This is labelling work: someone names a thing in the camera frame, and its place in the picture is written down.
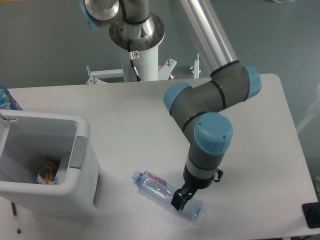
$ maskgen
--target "gray floor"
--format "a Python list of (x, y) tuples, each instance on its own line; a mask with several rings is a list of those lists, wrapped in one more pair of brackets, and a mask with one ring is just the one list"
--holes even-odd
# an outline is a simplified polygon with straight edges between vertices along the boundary
[[(280, 77), (297, 123), (320, 84), (320, 1), (212, 3), (242, 64)], [(173, 1), (151, 0), (151, 8), (166, 27), (159, 63), (175, 59), (174, 75), (191, 78), (197, 50)], [(0, 22), (0, 83), (8, 88), (84, 84), (86, 65), (92, 71), (121, 67), (108, 28), (91, 31), (77, 0), (1, 2)], [(320, 174), (319, 120), (299, 136), (312, 176)]]

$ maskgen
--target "black cable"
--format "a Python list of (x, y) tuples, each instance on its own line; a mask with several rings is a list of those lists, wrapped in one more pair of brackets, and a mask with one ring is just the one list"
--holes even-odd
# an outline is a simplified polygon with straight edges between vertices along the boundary
[(125, 21), (127, 18), (127, 12), (126, 12), (124, 0), (119, 0), (119, 4), (121, 7), (121, 11), (122, 11), (122, 19)]
[[(131, 40), (130, 40), (130, 39), (128, 39), (127, 48), (128, 48), (128, 53), (130, 53), (130, 52), (131, 52)], [(138, 71), (137, 71), (137, 69), (136, 69), (136, 67), (135, 67), (135, 65), (134, 65), (134, 61), (133, 61), (132, 59), (130, 59), (130, 64), (131, 64), (131, 67), (132, 67), (133, 70), (134, 70), (134, 74), (135, 74), (135, 77), (136, 77), (136, 81), (137, 81), (137, 82), (141, 82), (142, 79), (140, 78), (140, 76), (139, 76), (139, 74), (138, 74)]]
[(216, 182), (216, 183), (220, 182), (222, 176), (224, 175), (224, 172), (223, 172), (222, 170), (219, 170), (219, 171), (217, 172), (217, 174), (218, 174), (218, 179), (217, 179), (217, 180), (215, 180), (214, 178), (212, 178), (212, 180), (213, 180), (214, 182)]

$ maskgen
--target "white table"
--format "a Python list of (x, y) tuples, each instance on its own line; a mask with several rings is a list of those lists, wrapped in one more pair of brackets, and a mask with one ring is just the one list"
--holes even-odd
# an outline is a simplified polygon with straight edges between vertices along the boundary
[[(208, 79), (188, 80), (196, 86)], [(169, 81), (10, 90), (25, 110), (80, 115), (104, 172), (97, 214), (51, 217), (0, 198), (1, 240), (248, 240), (312, 235), (301, 205), (316, 202), (279, 78), (262, 75), (258, 96), (222, 112), (234, 128), (219, 183), (199, 190), (198, 222), (150, 200), (131, 179), (149, 170), (181, 187), (189, 144), (163, 104)]]

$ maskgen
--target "bottle cap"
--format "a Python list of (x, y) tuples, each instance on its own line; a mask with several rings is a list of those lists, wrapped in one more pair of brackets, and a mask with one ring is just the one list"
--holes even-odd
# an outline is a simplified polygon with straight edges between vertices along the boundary
[(132, 175), (132, 179), (137, 181), (138, 180), (138, 176), (141, 172), (139, 170), (135, 171), (134, 174)]

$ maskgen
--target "plastic water bottle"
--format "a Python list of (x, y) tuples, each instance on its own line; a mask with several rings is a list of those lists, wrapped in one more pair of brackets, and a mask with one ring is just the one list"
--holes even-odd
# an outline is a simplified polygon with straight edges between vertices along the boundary
[(22, 110), (16, 100), (10, 95), (8, 89), (0, 85), (0, 109)]
[[(158, 201), (168, 205), (171, 209), (177, 211), (175, 207), (171, 205), (171, 200), (178, 188), (171, 186), (165, 180), (149, 171), (145, 171), (144, 173), (141, 171), (135, 171), (132, 179), (137, 182), (137, 187), (139, 189), (143, 190)], [(200, 213), (202, 205), (202, 202), (199, 200), (191, 198), (185, 204), (183, 210), (177, 212), (186, 216), (188, 219), (195, 221)]]

